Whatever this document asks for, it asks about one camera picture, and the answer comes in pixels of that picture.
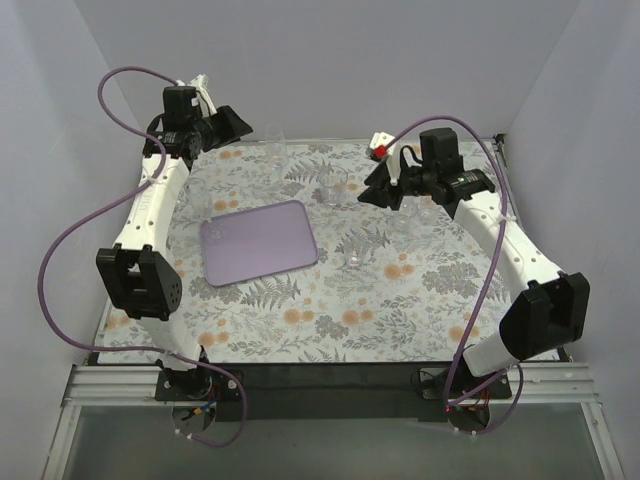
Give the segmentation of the clear faceted tumbler glass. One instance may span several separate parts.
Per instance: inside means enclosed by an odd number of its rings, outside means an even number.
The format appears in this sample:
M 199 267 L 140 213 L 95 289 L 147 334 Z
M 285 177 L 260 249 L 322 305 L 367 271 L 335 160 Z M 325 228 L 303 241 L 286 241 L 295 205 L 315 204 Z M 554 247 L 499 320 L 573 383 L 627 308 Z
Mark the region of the clear faceted tumbler glass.
M 322 202 L 329 206 L 341 205 L 344 202 L 348 182 L 347 171 L 339 166 L 327 165 L 319 175 Z

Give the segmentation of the tall clear flute glass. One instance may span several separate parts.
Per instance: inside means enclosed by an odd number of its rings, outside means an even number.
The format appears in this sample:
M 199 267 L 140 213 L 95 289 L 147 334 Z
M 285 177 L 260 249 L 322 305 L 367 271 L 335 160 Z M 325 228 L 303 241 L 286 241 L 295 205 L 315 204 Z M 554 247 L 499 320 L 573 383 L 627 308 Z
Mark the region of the tall clear flute glass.
M 272 184 L 273 186 L 280 185 L 289 162 L 287 145 L 281 126 L 277 123 L 268 124 L 264 130 L 264 141 Z

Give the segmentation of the small clear shot glass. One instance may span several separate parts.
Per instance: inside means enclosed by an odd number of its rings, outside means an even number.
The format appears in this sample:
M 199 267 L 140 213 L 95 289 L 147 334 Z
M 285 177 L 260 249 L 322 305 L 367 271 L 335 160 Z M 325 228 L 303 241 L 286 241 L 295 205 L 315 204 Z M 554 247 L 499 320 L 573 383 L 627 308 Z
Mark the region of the small clear shot glass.
M 366 244 L 357 236 L 349 236 L 343 244 L 345 263 L 349 268 L 360 267 L 365 260 Z

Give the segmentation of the clear stemmed wine glass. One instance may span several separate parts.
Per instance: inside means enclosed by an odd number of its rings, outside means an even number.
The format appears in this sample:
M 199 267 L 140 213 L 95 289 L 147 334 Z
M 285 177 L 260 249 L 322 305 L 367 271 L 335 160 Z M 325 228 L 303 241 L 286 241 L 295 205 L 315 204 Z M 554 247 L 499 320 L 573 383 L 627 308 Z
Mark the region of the clear stemmed wine glass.
M 209 247 L 219 246 L 225 237 L 222 220 L 226 213 L 215 209 L 208 184 L 202 179 L 191 178 L 185 184 L 185 192 L 201 242 Z

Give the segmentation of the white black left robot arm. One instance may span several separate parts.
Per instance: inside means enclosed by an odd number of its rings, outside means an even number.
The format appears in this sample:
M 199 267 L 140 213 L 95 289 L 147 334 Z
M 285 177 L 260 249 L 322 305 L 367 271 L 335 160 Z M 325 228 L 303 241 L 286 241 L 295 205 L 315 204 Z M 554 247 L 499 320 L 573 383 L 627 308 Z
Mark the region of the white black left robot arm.
M 202 76 L 164 89 L 163 112 L 147 127 L 140 185 L 125 225 L 110 248 L 96 256 L 100 276 L 114 307 L 143 328 L 162 363 L 188 369 L 201 347 L 175 319 L 182 279 L 174 268 L 168 233 L 178 196 L 194 162 L 210 150 L 251 133 L 234 110 L 215 106 Z

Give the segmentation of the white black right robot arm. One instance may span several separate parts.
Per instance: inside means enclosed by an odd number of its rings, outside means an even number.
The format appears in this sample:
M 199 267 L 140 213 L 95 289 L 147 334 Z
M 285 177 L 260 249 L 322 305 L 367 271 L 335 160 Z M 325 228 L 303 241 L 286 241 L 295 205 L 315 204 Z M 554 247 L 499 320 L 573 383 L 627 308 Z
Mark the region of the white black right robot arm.
M 419 141 L 421 153 L 409 164 L 395 137 L 374 133 L 367 153 L 377 166 L 358 199 L 397 211 L 407 196 L 431 198 L 490 256 L 492 273 L 506 284 L 512 304 L 497 332 L 461 344 L 444 380 L 446 398 L 469 398 L 509 367 L 579 340 L 590 284 L 549 260 L 509 218 L 504 190 L 483 171 L 465 168 L 454 130 L 423 131 Z

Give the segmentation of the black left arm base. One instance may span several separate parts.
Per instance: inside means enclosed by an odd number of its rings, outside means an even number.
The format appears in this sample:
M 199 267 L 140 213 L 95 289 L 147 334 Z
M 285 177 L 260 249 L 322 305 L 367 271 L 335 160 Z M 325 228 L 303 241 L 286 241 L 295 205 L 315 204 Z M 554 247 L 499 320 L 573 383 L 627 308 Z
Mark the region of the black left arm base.
M 155 365 L 160 368 L 154 399 L 157 401 L 203 401 L 238 402 L 241 400 L 238 384 L 244 382 L 244 372 L 231 369 L 237 379 L 232 387 L 231 379 L 219 372 L 202 367 L 193 367 L 186 371 L 166 368 L 161 360 Z

